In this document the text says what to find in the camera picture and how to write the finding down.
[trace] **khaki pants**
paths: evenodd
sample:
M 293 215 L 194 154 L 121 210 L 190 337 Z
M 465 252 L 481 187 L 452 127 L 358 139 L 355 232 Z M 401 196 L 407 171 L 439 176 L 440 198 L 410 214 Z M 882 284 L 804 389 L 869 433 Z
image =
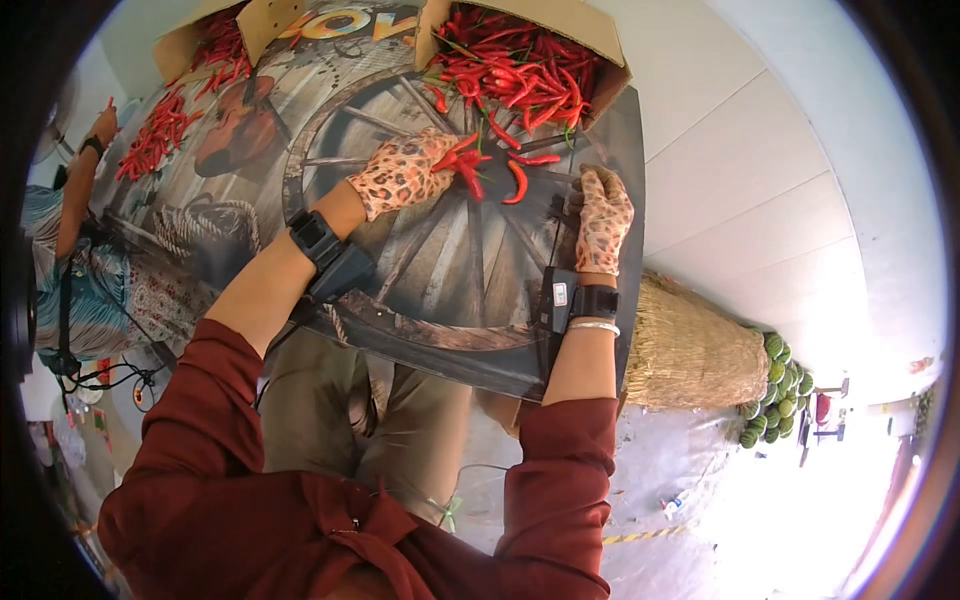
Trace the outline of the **khaki pants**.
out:
M 385 417 L 366 450 L 353 437 L 350 399 L 366 400 L 362 352 L 302 329 L 278 350 L 260 404 L 264 472 L 307 470 L 387 492 L 414 515 L 439 523 L 454 492 L 472 389 L 396 365 Z

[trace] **hay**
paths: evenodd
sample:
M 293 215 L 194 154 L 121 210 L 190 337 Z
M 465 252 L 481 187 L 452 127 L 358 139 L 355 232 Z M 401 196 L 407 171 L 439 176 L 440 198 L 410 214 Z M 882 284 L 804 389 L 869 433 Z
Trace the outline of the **hay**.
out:
M 762 397 L 763 336 L 671 280 L 644 273 L 623 387 L 649 408 L 717 408 Z

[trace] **fan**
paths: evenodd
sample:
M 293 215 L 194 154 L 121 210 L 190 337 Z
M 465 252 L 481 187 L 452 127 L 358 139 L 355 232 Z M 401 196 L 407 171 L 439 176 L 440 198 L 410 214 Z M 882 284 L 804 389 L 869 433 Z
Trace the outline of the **fan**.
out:
M 63 133 L 67 130 L 70 118 L 73 116 L 73 109 L 77 104 L 77 74 L 71 71 L 63 88 L 60 90 L 60 96 L 57 102 L 50 109 L 50 116 L 47 119 L 47 126 L 43 128 L 40 139 L 36 144 L 33 164 L 39 164 L 46 160 L 58 147 L 60 158 L 69 162 L 73 155 L 73 148 L 63 139 Z

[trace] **teal patterned shirt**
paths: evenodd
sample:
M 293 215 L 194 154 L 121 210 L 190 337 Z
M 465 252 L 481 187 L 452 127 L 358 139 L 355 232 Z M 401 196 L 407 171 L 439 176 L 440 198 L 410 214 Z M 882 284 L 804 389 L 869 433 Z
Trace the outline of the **teal patterned shirt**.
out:
M 33 238 L 36 348 L 41 353 L 60 345 L 60 279 L 68 263 L 56 256 L 62 207 L 62 189 L 27 186 L 20 222 Z M 115 356 L 129 345 L 131 323 L 117 302 L 130 311 L 130 260 L 112 246 L 91 248 L 85 238 L 77 240 L 72 256 L 70 351 L 80 360 Z

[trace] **table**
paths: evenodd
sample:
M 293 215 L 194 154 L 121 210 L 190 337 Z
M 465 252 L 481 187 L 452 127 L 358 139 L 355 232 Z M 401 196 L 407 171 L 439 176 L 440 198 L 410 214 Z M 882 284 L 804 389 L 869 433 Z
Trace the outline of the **table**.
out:
M 479 127 L 450 92 L 448 114 L 413 70 L 416 8 L 370 2 L 315 2 L 279 34 L 256 67 L 256 111 L 231 128 L 233 88 L 194 97 L 204 82 L 187 84 L 184 111 L 204 110 L 182 149 L 155 175 L 114 181 L 116 162 L 164 90 L 148 99 L 107 154 L 94 190 L 104 220 L 135 247 L 223 289 L 281 231 L 291 217 L 359 171 L 381 141 L 426 126 L 457 134 Z M 238 82 L 234 86 L 247 85 Z M 639 103 L 630 87 L 569 150 L 563 136 L 542 127 L 531 139 L 500 110 L 497 121 L 522 152 L 564 160 L 527 167 L 525 200 L 503 205 L 516 183 L 505 149 L 485 128 L 482 181 L 486 200 L 469 199 L 460 178 L 435 201 L 384 215 L 356 230 L 351 241 L 376 264 L 368 285 L 309 327 L 417 369 L 509 396 L 539 399 L 545 378 L 538 363 L 540 335 L 532 311 L 543 269 L 572 268 L 579 220 L 564 214 L 579 164 L 617 171 L 636 208 L 621 251 L 623 307 L 617 324 L 618 385 L 623 380 L 642 271 L 644 177 Z

